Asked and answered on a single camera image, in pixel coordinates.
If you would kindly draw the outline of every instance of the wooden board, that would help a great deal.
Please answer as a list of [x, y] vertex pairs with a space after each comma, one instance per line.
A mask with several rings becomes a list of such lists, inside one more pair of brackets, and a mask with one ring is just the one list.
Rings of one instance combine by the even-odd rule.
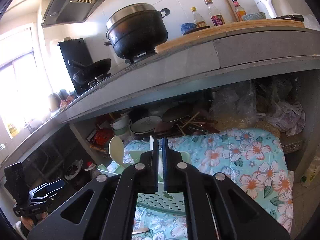
[[273, 30], [292, 30], [292, 31], [312, 31], [310, 29], [305, 29], [303, 22], [291, 21], [291, 20], [253, 20], [253, 21], [242, 21], [230, 24], [224, 24], [220, 26], [211, 27], [201, 31], [187, 34], [185, 36], [176, 38], [172, 41], [167, 41], [155, 47], [156, 53], [161, 53], [167, 50], [179, 50], [185, 47], [189, 47], [201, 42], [206, 42], [209, 40], [214, 40], [226, 36], [231, 36], [241, 33], [250, 32], [261, 32], [261, 31], [273, 31]]

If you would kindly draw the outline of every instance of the bottle cap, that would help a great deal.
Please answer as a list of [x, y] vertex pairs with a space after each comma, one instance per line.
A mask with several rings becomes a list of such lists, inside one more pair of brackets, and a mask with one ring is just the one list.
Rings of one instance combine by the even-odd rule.
[[209, 3], [212, 3], [212, 0], [204, 0], [205, 4], [208, 5]]

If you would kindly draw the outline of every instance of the white bowl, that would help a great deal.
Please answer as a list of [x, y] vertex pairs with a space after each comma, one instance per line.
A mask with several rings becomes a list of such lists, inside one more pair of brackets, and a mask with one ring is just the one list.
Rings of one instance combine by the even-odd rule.
[[126, 127], [129, 123], [129, 116], [122, 116], [119, 119], [115, 120], [113, 123], [111, 123], [111, 127], [114, 130], [121, 130], [122, 128]]

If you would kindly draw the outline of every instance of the spoon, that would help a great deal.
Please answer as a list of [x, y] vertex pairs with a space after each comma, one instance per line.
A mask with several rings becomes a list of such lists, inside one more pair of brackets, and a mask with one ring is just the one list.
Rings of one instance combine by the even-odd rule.
[[109, 154], [111, 159], [113, 159], [116, 163], [124, 168], [132, 165], [132, 163], [123, 163], [124, 145], [122, 140], [118, 136], [114, 136], [111, 139], [109, 144]]

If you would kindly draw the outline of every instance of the plate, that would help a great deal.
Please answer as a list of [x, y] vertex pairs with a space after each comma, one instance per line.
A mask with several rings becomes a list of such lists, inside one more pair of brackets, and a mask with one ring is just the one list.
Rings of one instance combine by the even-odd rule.
[[138, 120], [133, 125], [131, 125], [131, 131], [136, 134], [151, 132], [156, 128], [159, 122], [161, 122], [161, 117], [148, 116]]

